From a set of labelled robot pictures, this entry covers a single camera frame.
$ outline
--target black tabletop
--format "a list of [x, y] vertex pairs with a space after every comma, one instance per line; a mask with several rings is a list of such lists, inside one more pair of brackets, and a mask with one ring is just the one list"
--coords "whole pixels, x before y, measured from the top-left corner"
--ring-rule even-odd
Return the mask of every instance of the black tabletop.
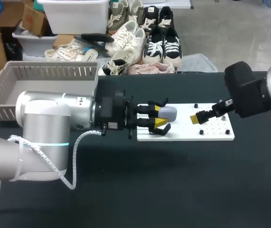
[[[229, 97], [223, 73], [103, 78], [97, 96], [116, 88], [139, 103]], [[231, 142], [138, 142], [127, 131], [88, 136], [74, 191], [60, 180], [3, 182], [0, 228], [271, 227], [271, 111], [229, 117]], [[15, 123], [0, 123], [2, 138], [21, 133]], [[71, 133], [72, 145], [78, 134]]]

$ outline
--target black and white sneaker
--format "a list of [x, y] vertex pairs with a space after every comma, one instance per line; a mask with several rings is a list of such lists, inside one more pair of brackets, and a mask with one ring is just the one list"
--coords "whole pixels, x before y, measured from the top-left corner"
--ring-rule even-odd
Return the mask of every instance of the black and white sneaker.
[[98, 75], [120, 75], [134, 60], [132, 49], [118, 51], [106, 65], [99, 69]]
[[163, 34], [159, 26], [154, 26], [146, 40], [143, 52], [144, 63], [162, 62], [163, 57]]
[[163, 63], [172, 63], [174, 67], [182, 64], [182, 48], [178, 33], [173, 27], [169, 27], [164, 36], [164, 59]]
[[166, 30], [167, 28], [174, 27], [173, 12], [169, 6], [164, 6], [159, 13], [159, 26]]
[[144, 8], [143, 25], [140, 27], [145, 30], [146, 36], [150, 33], [153, 26], [159, 23], [159, 9], [155, 6]]

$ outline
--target robotic arm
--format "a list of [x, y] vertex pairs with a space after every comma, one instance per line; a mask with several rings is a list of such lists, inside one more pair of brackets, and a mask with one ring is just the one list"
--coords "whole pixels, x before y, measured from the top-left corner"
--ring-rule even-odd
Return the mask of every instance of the robotic arm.
[[191, 116], [193, 124], [206, 123], [230, 111], [245, 118], [271, 110], [271, 67], [266, 78], [257, 79], [245, 62], [238, 62], [226, 68], [224, 79], [231, 98], [213, 105], [212, 110]]
[[[38, 147], [54, 168], [39, 153], [24, 145], [0, 138], [0, 180], [51, 181], [62, 177], [67, 169], [70, 129], [105, 136], [108, 130], [128, 129], [129, 138], [137, 126], [153, 134], [166, 135], [177, 111], [163, 103], [149, 101], [148, 106], [125, 99], [124, 91], [102, 97], [26, 91], [16, 103], [16, 119], [23, 127], [23, 138]], [[149, 118], [137, 118], [137, 113]]]

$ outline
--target white perforated board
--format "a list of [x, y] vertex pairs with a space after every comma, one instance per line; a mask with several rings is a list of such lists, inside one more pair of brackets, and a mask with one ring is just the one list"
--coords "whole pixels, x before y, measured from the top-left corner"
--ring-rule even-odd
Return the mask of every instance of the white perforated board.
[[[150, 134], [147, 128], [137, 128], [138, 141], [232, 141], [234, 132], [228, 117], [225, 114], [225, 120], [219, 118], [211, 118], [208, 122], [200, 124], [192, 124], [190, 116], [195, 113], [212, 109], [214, 104], [198, 104], [198, 108], [194, 108], [195, 104], [167, 104], [166, 106], [175, 107], [178, 111], [177, 119], [171, 123], [171, 129], [165, 136]], [[148, 118], [146, 114], [138, 114], [137, 118]]]

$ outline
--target white container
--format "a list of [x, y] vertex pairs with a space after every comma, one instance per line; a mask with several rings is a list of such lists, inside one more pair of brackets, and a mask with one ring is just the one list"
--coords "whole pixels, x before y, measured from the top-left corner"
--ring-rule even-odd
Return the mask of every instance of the white container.
[[36, 36], [23, 36], [21, 32], [23, 30], [17, 28], [12, 36], [18, 40], [21, 44], [23, 53], [27, 56], [45, 56], [45, 51], [53, 49], [53, 44], [57, 38], [55, 37], [36, 37]]
[[37, 0], [42, 4], [54, 34], [107, 31], [109, 0]]
[[166, 0], [142, 0], [143, 4], [164, 3]]

